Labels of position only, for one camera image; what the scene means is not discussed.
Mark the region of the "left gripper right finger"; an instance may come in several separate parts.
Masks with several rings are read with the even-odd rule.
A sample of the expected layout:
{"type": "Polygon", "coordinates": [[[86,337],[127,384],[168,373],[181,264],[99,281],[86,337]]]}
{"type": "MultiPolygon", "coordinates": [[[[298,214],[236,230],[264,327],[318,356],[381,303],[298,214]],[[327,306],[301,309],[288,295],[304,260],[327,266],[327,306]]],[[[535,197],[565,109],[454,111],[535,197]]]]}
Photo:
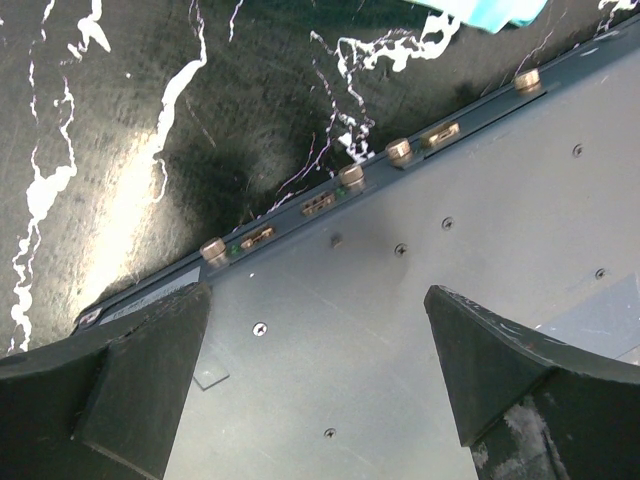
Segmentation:
{"type": "Polygon", "coordinates": [[[439,285],[424,307],[459,441],[480,479],[636,479],[639,368],[439,285]]]}

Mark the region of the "dark grey network switch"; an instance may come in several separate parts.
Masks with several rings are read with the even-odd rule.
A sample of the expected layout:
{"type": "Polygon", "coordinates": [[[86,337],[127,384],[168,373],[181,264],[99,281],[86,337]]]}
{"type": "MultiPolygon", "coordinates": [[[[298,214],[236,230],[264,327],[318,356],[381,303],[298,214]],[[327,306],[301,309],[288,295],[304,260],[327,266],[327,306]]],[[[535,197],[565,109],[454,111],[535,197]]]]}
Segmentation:
{"type": "Polygon", "coordinates": [[[639,20],[77,321],[211,308],[165,479],[480,479],[424,307],[444,286],[639,368],[639,20]]]}

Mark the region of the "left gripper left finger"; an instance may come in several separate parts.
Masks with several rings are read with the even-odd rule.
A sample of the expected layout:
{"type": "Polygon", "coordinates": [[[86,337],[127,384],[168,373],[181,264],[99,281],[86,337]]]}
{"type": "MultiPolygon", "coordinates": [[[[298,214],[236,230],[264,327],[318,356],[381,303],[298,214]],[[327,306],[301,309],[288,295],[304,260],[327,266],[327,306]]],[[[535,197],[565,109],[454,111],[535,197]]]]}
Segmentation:
{"type": "Polygon", "coordinates": [[[163,478],[210,308],[210,288],[192,283],[3,358],[2,478],[163,478]]]}

